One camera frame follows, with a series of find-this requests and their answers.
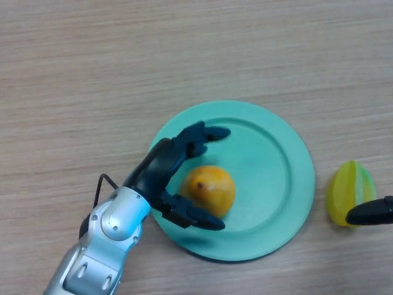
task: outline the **plate rim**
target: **plate rim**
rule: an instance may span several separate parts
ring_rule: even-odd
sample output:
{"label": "plate rim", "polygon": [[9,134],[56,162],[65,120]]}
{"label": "plate rim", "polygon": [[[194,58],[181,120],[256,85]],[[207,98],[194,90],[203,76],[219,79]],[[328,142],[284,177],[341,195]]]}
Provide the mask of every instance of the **plate rim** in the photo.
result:
{"label": "plate rim", "polygon": [[[270,119],[274,119],[278,122],[280,122],[281,127],[284,127],[284,129],[286,129],[287,131],[290,131],[290,133],[292,134],[292,136],[294,136],[293,139],[296,139],[296,142],[300,145],[301,149],[303,150],[303,152],[305,152],[305,156],[306,158],[309,160],[309,165],[308,168],[310,168],[311,170],[308,173],[312,173],[313,177],[312,177],[312,184],[310,185],[310,191],[309,194],[312,195],[312,197],[310,196],[309,198],[309,202],[306,206],[306,208],[304,209],[305,211],[305,216],[304,218],[301,218],[301,221],[298,222],[298,226],[294,228],[292,234],[288,235],[288,238],[284,239],[282,242],[277,242],[277,244],[279,244],[279,246],[274,247],[273,249],[267,250],[267,251],[261,251],[260,254],[258,255],[244,255],[243,257],[238,257],[236,259],[231,259],[231,258],[224,258],[224,257],[219,257],[218,255],[206,255],[206,254],[201,254],[195,251],[192,251],[190,249],[188,249],[187,247],[181,245],[176,238],[174,238],[171,234],[170,234],[170,230],[168,232],[168,229],[166,229],[165,224],[162,224],[161,222],[166,222],[162,217],[161,214],[155,210],[153,210],[153,216],[154,219],[156,220],[156,222],[158,223],[158,225],[161,227],[161,229],[163,230],[163,232],[170,238],[172,239],[177,245],[179,245],[181,248],[185,249],[186,252],[194,254],[197,257],[203,258],[203,259],[207,259],[210,261],[218,261],[218,262],[242,262],[242,261],[253,261],[255,259],[264,257],[270,253],[275,252],[276,250],[280,249],[281,247],[283,247],[284,245],[286,245],[289,241],[291,241],[299,232],[299,230],[303,227],[304,223],[306,222],[313,203],[314,203],[314,196],[315,196],[315,187],[316,187],[316,177],[315,177],[315,169],[314,169],[314,164],[311,158],[311,154],[309,153],[308,148],[306,147],[306,144],[304,143],[303,139],[300,137],[300,135],[297,133],[297,131],[290,126],[282,117],[278,116],[277,114],[271,112],[269,109],[263,108],[260,105],[254,104],[254,103],[249,103],[249,102],[245,102],[245,101],[238,101],[238,100],[216,100],[216,101],[208,101],[205,103],[200,103],[200,104],[195,104],[183,111],[181,111],[180,113],[176,114],[175,116],[173,116],[172,118],[170,118],[169,121],[167,121],[166,124],[164,124],[164,126],[162,126],[162,128],[157,132],[157,134],[154,136],[154,139],[149,147],[149,149],[152,148],[152,146],[154,146],[155,143],[157,143],[157,141],[161,138],[163,138],[163,134],[166,132],[167,128],[171,128],[171,125],[179,120],[179,118],[183,117],[183,116],[188,116],[189,113],[195,112],[196,109],[201,109],[201,108],[208,108],[211,105],[216,105],[216,106],[220,106],[223,107],[225,105],[232,105],[232,107],[236,106],[237,108],[244,108],[245,110],[252,110],[252,112],[256,113],[258,115],[260,115],[259,119],[263,119],[263,117],[268,116],[270,117]],[[223,117],[223,116],[215,116],[213,118],[201,118],[201,120],[209,120],[209,119],[216,119],[218,117]],[[253,118],[253,120],[249,120],[247,118],[241,117],[238,114],[232,114],[231,117],[236,118],[236,119],[242,119],[242,120],[246,120],[251,124],[257,125],[258,127],[264,129],[266,132],[268,132],[271,136],[273,136],[272,132],[269,132],[268,129],[271,130],[271,128],[266,129],[266,127],[264,125],[262,125],[260,122],[256,122],[255,118]],[[277,141],[277,143],[280,145],[283,156],[286,158],[286,160],[288,161],[288,165],[289,165],[289,169],[291,174],[293,174],[293,166],[291,163],[291,160],[289,159],[289,156],[286,152],[286,148],[284,148],[283,144],[281,143],[281,141],[279,139],[277,139],[277,137],[273,136],[274,140]]]}

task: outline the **orange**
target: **orange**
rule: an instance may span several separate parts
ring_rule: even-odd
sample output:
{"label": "orange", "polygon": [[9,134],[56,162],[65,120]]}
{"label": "orange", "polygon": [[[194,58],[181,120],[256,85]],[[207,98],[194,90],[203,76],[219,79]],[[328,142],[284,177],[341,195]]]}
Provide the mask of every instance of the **orange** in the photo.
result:
{"label": "orange", "polygon": [[236,186],[224,169],[207,165],[193,169],[184,178],[181,194],[192,200],[196,207],[222,218],[235,201]]}

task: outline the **robotic hand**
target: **robotic hand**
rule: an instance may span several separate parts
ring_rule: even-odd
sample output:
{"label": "robotic hand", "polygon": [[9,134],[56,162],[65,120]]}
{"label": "robotic hand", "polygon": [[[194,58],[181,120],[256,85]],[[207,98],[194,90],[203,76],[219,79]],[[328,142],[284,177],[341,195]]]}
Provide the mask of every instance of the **robotic hand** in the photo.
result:
{"label": "robotic hand", "polygon": [[[142,222],[151,208],[181,226],[221,230],[225,224],[166,187],[187,159],[199,157],[206,143],[226,138],[230,130],[206,127],[204,122],[185,128],[177,137],[162,139],[118,187],[107,175],[97,185],[93,211],[82,222],[79,241],[64,256],[44,295],[114,295],[126,257],[142,234]],[[98,204],[103,179],[115,189]]]}

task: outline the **table surface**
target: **table surface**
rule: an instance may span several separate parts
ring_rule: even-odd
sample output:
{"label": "table surface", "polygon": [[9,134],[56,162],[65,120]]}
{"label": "table surface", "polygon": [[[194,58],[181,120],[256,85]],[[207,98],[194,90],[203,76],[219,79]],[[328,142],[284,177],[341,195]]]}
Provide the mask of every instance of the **table surface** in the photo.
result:
{"label": "table surface", "polygon": [[306,224],[274,254],[225,265],[150,218],[118,294],[391,294],[393,226],[338,229],[324,192],[357,159],[393,193],[392,49],[391,0],[2,0],[0,293],[42,293],[99,174],[121,182],[169,118],[226,99],[272,110],[307,143]]}

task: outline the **yellow fruit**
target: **yellow fruit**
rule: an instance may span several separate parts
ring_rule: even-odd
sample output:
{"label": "yellow fruit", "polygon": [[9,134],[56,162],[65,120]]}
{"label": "yellow fruit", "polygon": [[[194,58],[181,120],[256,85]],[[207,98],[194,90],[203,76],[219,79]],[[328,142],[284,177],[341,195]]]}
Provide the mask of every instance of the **yellow fruit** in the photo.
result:
{"label": "yellow fruit", "polygon": [[181,194],[192,200],[195,206],[222,218],[235,201],[236,187],[224,169],[207,165],[195,168],[184,178]]}
{"label": "yellow fruit", "polygon": [[344,163],[334,174],[327,188],[326,208],[335,224],[350,226],[345,220],[350,209],[375,198],[371,175],[360,163],[352,160]]}

